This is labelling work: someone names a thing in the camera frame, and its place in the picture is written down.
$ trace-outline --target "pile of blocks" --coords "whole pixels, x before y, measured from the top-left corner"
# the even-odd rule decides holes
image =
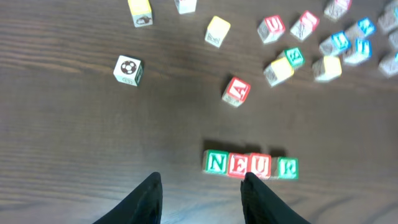
[[[218,150],[207,150],[203,154],[203,172],[243,179],[247,172],[260,179],[299,178],[299,160],[289,157],[250,153],[238,154]]]

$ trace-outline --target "block with red face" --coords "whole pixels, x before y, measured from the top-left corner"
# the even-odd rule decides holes
[[[225,89],[222,100],[234,107],[239,107],[248,97],[249,91],[248,83],[234,77]]]
[[[285,25],[280,16],[271,16],[265,18],[257,29],[260,38],[264,44],[275,42],[285,32]]]
[[[248,171],[249,156],[230,153],[228,158],[228,177],[242,178]]]
[[[247,172],[252,172],[260,179],[269,179],[271,176],[271,156],[258,153],[250,154]]]

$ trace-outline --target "wooden floor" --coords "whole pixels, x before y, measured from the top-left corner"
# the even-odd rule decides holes
[[[151,172],[162,174],[162,223],[244,223],[239,180],[201,173],[204,149],[285,151],[296,182],[269,187],[311,223],[398,223],[398,78],[377,70],[392,49],[343,76],[313,82],[318,45],[384,1],[354,1],[337,23],[325,1],[198,0],[180,16],[151,0],[154,25],[135,29],[126,0],[0,1],[0,222],[92,223]],[[262,45],[256,28],[280,14],[321,17],[304,43],[288,32]],[[220,49],[204,41],[214,16],[231,23]],[[287,47],[306,65],[270,88],[262,70]],[[138,88],[118,83],[119,55],[144,60]],[[252,85],[234,109],[221,101],[231,76]]]

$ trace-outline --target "toy block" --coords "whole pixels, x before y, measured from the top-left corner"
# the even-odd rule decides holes
[[[386,11],[379,17],[378,24],[384,34],[389,33],[398,27],[398,7]]]
[[[275,42],[285,32],[285,25],[280,16],[271,16],[265,18],[259,25],[257,32],[264,44]]]
[[[392,32],[388,37],[388,40],[393,48],[398,49],[398,30]]]
[[[359,65],[372,57],[371,42],[356,39],[351,49],[343,54],[343,61],[348,65]]]
[[[337,56],[351,47],[351,42],[343,31],[331,35],[319,45],[323,55]]]
[[[363,18],[345,31],[349,40],[365,39],[376,32],[376,26],[369,18]]]
[[[300,67],[302,67],[305,63],[305,58],[303,53],[298,47],[294,47],[292,49],[284,50],[278,58],[287,58],[290,63],[290,66],[296,71]]]
[[[351,3],[352,0],[331,0],[325,8],[325,16],[336,22],[348,12]]]
[[[385,11],[393,10],[398,7],[398,0],[392,0],[389,4],[387,4],[384,8]]]
[[[272,179],[298,179],[299,160],[289,157],[272,158]]]
[[[231,24],[224,19],[215,16],[207,27],[205,40],[216,47],[220,47],[225,36],[227,35]]]
[[[248,171],[249,156],[230,153],[228,158],[228,177],[244,179]]]
[[[271,156],[251,153],[249,156],[248,172],[252,172],[260,179],[268,179],[271,176]]]
[[[226,87],[221,99],[231,106],[239,107],[250,92],[250,85],[236,77],[234,77]]]
[[[195,12],[197,0],[175,0],[175,6],[179,14]]]
[[[379,63],[379,70],[388,78],[397,75],[398,54],[385,56]]]
[[[207,174],[227,175],[228,152],[206,150],[203,153],[203,171]]]
[[[282,83],[293,74],[294,69],[285,57],[271,62],[271,64],[264,70],[264,75],[271,87]]]
[[[324,56],[312,65],[316,82],[329,82],[341,75],[341,64],[338,57]]]
[[[144,67],[140,60],[123,55],[119,56],[113,70],[117,81],[133,86],[138,86],[143,73]]]
[[[152,9],[148,0],[128,0],[135,27],[153,24]]]
[[[319,18],[311,12],[305,11],[290,29],[290,33],[299,41],[304,41],[317,28],[318,24]]]

